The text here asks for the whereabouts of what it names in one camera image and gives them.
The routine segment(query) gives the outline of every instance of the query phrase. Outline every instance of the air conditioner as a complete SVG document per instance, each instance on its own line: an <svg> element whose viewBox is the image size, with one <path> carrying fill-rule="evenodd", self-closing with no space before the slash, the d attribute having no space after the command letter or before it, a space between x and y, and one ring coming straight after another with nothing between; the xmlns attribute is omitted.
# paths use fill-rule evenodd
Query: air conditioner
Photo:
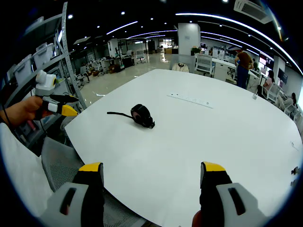
<svg viewBox="0 0 303 227"><path fill-rule="evenodd" d="M248 0L236 0L233 10L252 17L263 24L273 20L268 8Z"/></svg>

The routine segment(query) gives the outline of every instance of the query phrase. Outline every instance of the potted plant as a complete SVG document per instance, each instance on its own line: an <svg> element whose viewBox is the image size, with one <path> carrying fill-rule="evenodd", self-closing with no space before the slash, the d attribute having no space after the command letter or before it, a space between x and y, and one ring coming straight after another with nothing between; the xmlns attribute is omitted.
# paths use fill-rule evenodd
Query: potted plant
<svg viewBox="0 0 303 227"><path fill-rule="evenodd" d="M191 48L191 50L190 50L190 55L191 55L191 56L194 56L195 53L200 53L200 49L199 49L199 48L196 48L196 47Z"/></svg>

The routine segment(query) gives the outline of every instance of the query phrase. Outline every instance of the white cabinet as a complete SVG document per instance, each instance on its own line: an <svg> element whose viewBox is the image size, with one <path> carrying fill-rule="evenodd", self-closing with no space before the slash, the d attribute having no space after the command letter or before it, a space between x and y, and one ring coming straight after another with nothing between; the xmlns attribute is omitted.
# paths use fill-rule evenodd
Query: white cabinet
<svg viewBox="0 0 303 227"><path fill-rule="evenodd" d="M225 81L227 77L228 65L216 62L214 78Z"/></svg>

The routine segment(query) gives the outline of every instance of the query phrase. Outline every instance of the white column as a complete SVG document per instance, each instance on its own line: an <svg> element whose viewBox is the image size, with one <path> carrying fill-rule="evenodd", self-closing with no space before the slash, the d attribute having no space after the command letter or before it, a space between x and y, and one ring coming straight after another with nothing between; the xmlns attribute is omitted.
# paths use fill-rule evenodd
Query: white column
<svg viewBox="0 0 303 227"><path fill-rule="evenodd" d="M190 55L190 49L201 43L200 26L192 23L178 24L179 54Z"/></svg>
<svg viewBox="0 0 303 227"><path fill-rule="evenodd" d="M116 55L115 48L117 48L117 50L118 50L118 40L117 39L109 40L107 42L107 47L108 47L109 56L115 57L115 55Z"/></svg>
<svg viewBox="0 0 303 227"><path fill-rule="evenodd" d="M274 61L275 61L274 68L273 68L274 78L275 78L275 81L278 82L279 69L281 69L283 72L285 72L285 61L283 61L278 56L274 56Z"/></svg>

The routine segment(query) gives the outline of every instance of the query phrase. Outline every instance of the human hand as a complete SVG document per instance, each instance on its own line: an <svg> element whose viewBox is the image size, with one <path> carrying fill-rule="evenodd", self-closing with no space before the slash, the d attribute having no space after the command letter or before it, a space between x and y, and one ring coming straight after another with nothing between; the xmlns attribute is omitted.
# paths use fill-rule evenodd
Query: human hand
<svg viewBox="0 0 303 227"><path fill-rule="evenodd" d="M42 106L42 98L37 96L31 96L28 99L12 105L5 109L9 117L9 121L12 127L17 127L27 120L33 120L36 117L36 112ZM52 112L42 110L42 118L51 115ZM8 125L8 120L4 114L4 111L0 111L0 116L4 122Z"/></svg>

